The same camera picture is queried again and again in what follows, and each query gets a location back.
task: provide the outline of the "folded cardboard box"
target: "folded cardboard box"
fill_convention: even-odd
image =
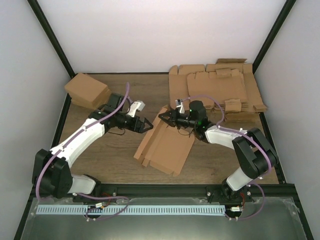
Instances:
[[[165,113],[168,106],[158,114]],[[153,129],[149,130],[140,143],[134,158],[147,167],[150,165],[166,174],[178,176],[186,162],[195,141],[195,136],[188,132],[167,125],[157,117],[153,121]]]
[[[93,110],[105,104],[111,95],[106,84],[83,73],[78,73],[64,89],[73,104]]]

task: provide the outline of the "brown cardboard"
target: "brown cardboard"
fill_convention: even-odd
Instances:
[[[216,64],[207,64],[206,71],[220,71],[221,69],[230,68],[232,70],[238,70],[243,75],[243,82],[245,91],[247,94],[247,102],[241,105],[241,113],[226,113],[226,121],[256,121],[256,113],[265,112],[267,107],[264,105],[255,76],[252,70],[251,63],[245,63],[246,59],[242,58],[221,58],[218,59]],[[220,109],[218,106],[214,107],[214,111],[218,112]]]
[[[259,113],[237,112],[224,115],[226,122],[256,122],[260,120]]]
[[[167,110],[168,110],[167,107],[163,107],[158,114],[163,114]],[[140,164],[143,163],[145,156],[148,152],[148,149],[150,148],[152,142],[154,141],[157,135],[157,132],[159,131],[159,128],[157,126],[159,125],[160,121],[161,119],[159,117],[156,117],[153,120],[152,122],[153,129],[146,132],[144,138],[142,139],[142,142],[140,143],[140,146],[138,147],[138,149],[136,150],[133,156]]]
[[[252,64],[243,65],[244,84],[247,91],[248,107],[243,109],[242,112],[247,113],[260,113],[265,112],[267,107],[264,105],[255,76],[252,71]]]
[[[173,66],[169,71],[169,98],[171,108],[176,108],[177,99],[186,99],[189,97],[187,76],[190,73],[205,71],[203,64],[183,64]],[[189,110],[189,100],[184,102],[184,109]]]
[[[160,113],[168,110],[163,107]],[[195,141],[195,136],[175,127],[168,126],[157,117],[153,121],[153,129],[149,130],[138,147],[134,158],[142,166],[148,164],[166,174],[178,176],[185,164],[190,149]]]
[[[223,68],[213,72],[197,72],[187,76],[190,96],[208,95],[224,105],[230,99],[239,99],[246,103],[247,93],[242,73],[238,69]],[[194,98],[200,100],[207,108],[212,108],[214,102],[207,97]]]
[[[241,112],[242,104],[240,99],[230,99],[225,102],[224,112],[227,113],[239,113]]]
[[[73,104],[94,110],[106,103],[111,95],[106,84],[83,73],[77,74],[64,89],[72,98]]]

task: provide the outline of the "wooden surface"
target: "wooden surface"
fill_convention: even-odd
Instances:
[[[129,82],[130,97],[145,103],[139,116],[151,122],[161,107],[169,102],[167,74],[93,74],[92,77],[106,83],[113,92],[123,95],[126,82]],[[90,112],[90,109],[71,104],[61,142],[84,123]],[[235,129],[262,129],[260,121],[224,125]],[[196,139],[179,176],[167,175],[151,166],[143,168],[133,158],[143,137],[144,134],[128,130],[122,136],[106,133],[79,156],[71,171],[76,175],[91,175],[104,183],[220,184],[239,167],[232,149]],[[259,182],[277,184],[275,171]]]

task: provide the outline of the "black metal frame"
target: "black metal frame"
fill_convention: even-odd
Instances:
[[[64,65],[66,71],[68,72],[70,79],[72,79],[76,74],[73,71],[61,45],[59,44],[58,39],[56,38],[50,24],[43,13],[39,3],[37,0],[27,0],[30,7],[32,8],[35,16],[39,20],[43,30],[48,36],[48,39],[52,43],[57,55],[59,56],[62,64]],[[264,56],[266,55],[269,47],[271,46],[273,40],[275,39],[277,33],[279,32],[281,26],[286,20],[290,10],[294,6],[296,0],[287,0],[279,13],[275,23],[273,24],[272,29],[267,35],[255,61],[253,62],[253,73],[256,72],[260,63],[262,62]],[[108,73],[108,74],[167,74],[167,72],[134,72],[134,73]],[[69,95],[66,96],[63,109],[60,115],[60,119],[58,122],[58,126],[56,128],[56,132],[52,141],[52,146],[56,146],[59,144],[61,134],[64,128],[64,124],[68,115],[69,107],[71,104],[71,98]],[[274,141],[272,139],[266,116],[264,113],[260,114],[260,120],[262,123],[262,127],[264,130],[264,134],[268,141],[271,143],[272,147],[275,147]],[[295,205],[299,208],[300,213],[299,217],[303,225],[303,229],[307,236],[308,240],[313,240],[313,236],[307,222],[304,210],[301,206],[299,196],[297,194],[296,188],[294,184],[290,184],[286,182],[282,167],[280,164],[275,167],[276,175],[278,178],[279,184],[262,184],[261,187],[264,190],[264,193],[267,197],[292,197]],[[207,189],[215,189],[220,188],[220,184],[102,184],[102,190],[104,192],[116,192],[118,195],[127,196],[129,198],[172,198],[172,197],[192,197],[192,198],[206,198],[207,197]],[[251,196],[252,197],[260,197],[261,193],[258,188],[251,187]],[[31,207],[31,203],[33,198],[35,198],[35,189],[33,188],[29,199],[27,201],[24,213],[22,215],[20,224],[18,226],[16,235],[14,239],[20,239],[22,236],[22,232],[27,220],[27,216]]]

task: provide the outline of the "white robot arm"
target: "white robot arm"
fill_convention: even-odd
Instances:
[[[181,111],[181,109],[184,109],[181,100],[176,101],[176,103],[176,109],[159,114],[159,118],[172,127],[192,128],[197,139],[205,143],[219,144],[235,151],[240,167],[222,183],[223,194],[226,198],[232,198],[244,186],[269,169],[265,157],[260,151],[254,151],[254,145],[251,141],[248,141],[249,138],[252,138],[265,152],[270,160],[271,167],[279,162],[276,151],[260,129],[227,131],[208,120],[206,109],[201,101],[190,102],[189,114]]]
[[[32,183],[36,184],[44,165],[57,154],[52,166],[45,169],[40,189],[56,198],[62,198],[70,193],[90,194],[97,180],[91,176],[78,176],[70,172],[70,168],[79,155],[95,140],[107,133],[110,128],[118,127],[136,133],[144,133],[153,128],[146,118],[141,121],[140,117],[136,116],[136,112],[142,111],[145,106],[142,101],[133,102],[126,113],[117,112],[110,118],[99,122],[100,119],[113,112],[123,98],[124,96],[113,93],[108,103],[92,112],[84,124],[65,141],[49,151],[41,149],[35,156]]]

